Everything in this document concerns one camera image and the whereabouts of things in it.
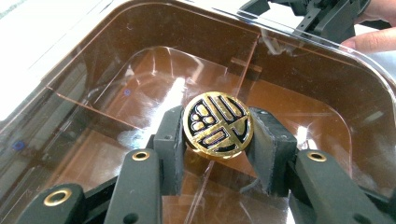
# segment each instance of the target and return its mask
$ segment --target brown tinted plastic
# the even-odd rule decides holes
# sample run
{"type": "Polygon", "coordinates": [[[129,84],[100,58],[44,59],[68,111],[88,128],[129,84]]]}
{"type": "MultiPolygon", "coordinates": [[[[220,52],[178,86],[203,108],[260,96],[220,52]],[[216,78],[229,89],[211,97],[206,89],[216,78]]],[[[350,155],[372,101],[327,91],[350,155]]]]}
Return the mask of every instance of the brown tinted plastic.
{"type": "MultiPolygon", "coordinates": [[[[259,27],[183,3],[118,7],[3,124],[1,220],[15,220],[53,185],[89,190],[117,175],[164,111],[206,91],[268,110],[299,149],[330,152],[359,184],[389,195],[396,185],[391,83],[356,59],[265,33],[278,54],[259,27]]],[[[286,223],[287,199],[267,197],[260,186],[240,191],[254,180],[245,154],[214,162],[188,149],[182,194],[163,197],[163,222],[286,223]]]]}

